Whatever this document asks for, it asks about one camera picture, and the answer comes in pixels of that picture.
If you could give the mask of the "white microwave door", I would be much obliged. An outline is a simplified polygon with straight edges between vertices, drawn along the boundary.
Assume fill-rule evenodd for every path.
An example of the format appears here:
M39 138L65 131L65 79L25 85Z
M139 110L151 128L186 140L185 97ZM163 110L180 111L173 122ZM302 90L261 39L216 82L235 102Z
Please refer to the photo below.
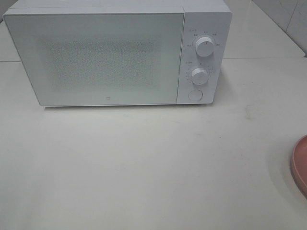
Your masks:
M42 106L174 104L184 15L7 15Z

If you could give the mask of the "upper white power knob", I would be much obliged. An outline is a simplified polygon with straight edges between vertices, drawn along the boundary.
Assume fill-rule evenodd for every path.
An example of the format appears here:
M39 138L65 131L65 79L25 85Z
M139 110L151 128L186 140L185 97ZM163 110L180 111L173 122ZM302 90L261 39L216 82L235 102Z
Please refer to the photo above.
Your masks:
M204 35L199 37L195 42L195 50L198 56L208 57L214 51L215 41L212 37Z

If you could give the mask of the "white microwave oven body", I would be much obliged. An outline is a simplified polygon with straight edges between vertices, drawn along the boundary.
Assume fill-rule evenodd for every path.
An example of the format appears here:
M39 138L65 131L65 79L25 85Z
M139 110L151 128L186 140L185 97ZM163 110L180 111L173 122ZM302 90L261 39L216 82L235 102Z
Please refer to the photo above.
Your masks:
M19 0L4 13L3 19L7 15L171 13L183 14L184 21L181 36L177 101L168 104L210 104L214 99L232 20L231 11L222 0ZM208 57L198 56L195 50L196 40L204 35L212 37L215 41L214 51ZM206 84L196 86L192 83L191 72L196 68L203 68L208 71L209 79ZM192 90L202 91L201 101L189 99L189 93Z

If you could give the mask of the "pink round plate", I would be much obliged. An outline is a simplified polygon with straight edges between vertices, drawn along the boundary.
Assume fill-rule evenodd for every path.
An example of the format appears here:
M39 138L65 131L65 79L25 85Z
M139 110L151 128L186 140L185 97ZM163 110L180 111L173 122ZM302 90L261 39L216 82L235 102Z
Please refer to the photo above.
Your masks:
M307 196L307 136L303 136L294 146L291 156L291 173L294 182Z

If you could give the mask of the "round white door-release button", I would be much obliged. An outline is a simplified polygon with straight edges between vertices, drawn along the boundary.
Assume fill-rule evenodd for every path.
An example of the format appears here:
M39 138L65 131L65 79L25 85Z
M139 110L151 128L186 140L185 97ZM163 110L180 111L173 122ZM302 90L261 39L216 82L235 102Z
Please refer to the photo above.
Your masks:
M203 97L203 93L201 90L192 90L189 93L189 99L192 101L201 101Z

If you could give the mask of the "lower white timer knob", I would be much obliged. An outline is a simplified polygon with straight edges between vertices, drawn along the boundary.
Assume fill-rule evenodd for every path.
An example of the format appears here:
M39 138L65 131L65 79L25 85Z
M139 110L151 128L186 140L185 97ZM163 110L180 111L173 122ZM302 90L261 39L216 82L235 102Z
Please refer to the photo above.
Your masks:
M196 86L206 84L209 79L208 71L203 68L196 68L191 72L192 83Z

